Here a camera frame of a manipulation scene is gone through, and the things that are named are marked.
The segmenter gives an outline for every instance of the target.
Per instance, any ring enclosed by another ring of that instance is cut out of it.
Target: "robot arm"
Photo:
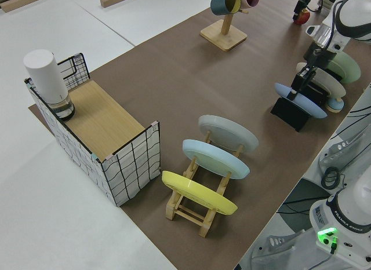
[[[315,68],[325,69],[351,38],[371,43],[371,0],[336,0],[322,24],[309,26],[306,33],[314,41],[304,55],[307,65],[292,83],[297,92],[312,80]]]
[[[371,267],[371,166],[353,185],[319,200],[311,207],[310,221],[317,246],[358,269]]]
[[[351,38],[371,43],[371,0],[336,0],[321,25],[306,32],[324,51],[343,51]]]

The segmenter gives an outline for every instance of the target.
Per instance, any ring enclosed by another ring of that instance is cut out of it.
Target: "grid pattern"
[[[118,205],[133,198],[160,174],[159,123],[155,122],[104,161],[103,172]]]
[[[82,54],[58,65],[68,90],[90,78]],[[41,99],[32,80],[28,78],[25,83],[60,146],[114,205],[120,206],[133,198],[160,174],[159,122],[101,162]]]

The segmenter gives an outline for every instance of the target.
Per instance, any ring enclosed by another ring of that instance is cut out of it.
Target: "white cylindrical container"
[[[33,50],[25,55],[23,64],[41,98],[61,119],[70,119],[75,108],[53,53],[44,49]]]

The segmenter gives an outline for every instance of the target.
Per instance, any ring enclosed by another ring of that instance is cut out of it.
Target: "table surface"
[[[165,218],[171,190],[159,178],[122,205],[178,269],[233,269],[371,79],[365,54],[371,49],[352,41],[346,52],[363,75],[346,86],[340,113],[311,118],[300,133],[270,113],[278,98],[274,83],[291,84],[296,64],[311,43],[304,27],[292,23],[292,9],[286,8],[296,2],[260,0],[249,14],[234,15],[233,26],[248,38],[230,52],[200,36],[200,30],[219,19],[208,9],[91,73],[143,126],[160,122],[162,170],[179,174],[187,168],[190,161],[181,150],[182,141],[203,140],[197,126],[201,115],[233,120],[259,139],[256,150],[239,157],[250,174],[229,182],[225,191],[239,209],[231,216],[217,215],[206,239],[198,236],[193,223]],[[322,20],[315,15],[310,24]],[[194,179],[215,189],[220,181],[202,169]]]
[[[210,6],[210,0],[125,0],[107,8],[102,8],[99,0],[73,1],[132,45],[138,45]]]

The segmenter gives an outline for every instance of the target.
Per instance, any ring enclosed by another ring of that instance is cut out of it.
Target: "white plate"
[[[183,152],[191,160],[196,157],[196,164],[220,176],[231,172],[231,179],[243,179],[250,169],[232,154],[214,145],[197,140],[184,140]]]
[[[226,149],[236,151],[243,145],[243,151],[252,151],[258,145],[256,136],[238,123],[215,115],[202,115],[198,119],[198,126],[202,134],[211,132],[213,143]]]
[[[307,63],[298,63],[296,72],[300,72]],[[320,68],[316,68],[312,82],[329,93],[330,98],[342,98],[347,92],[341,83]]]

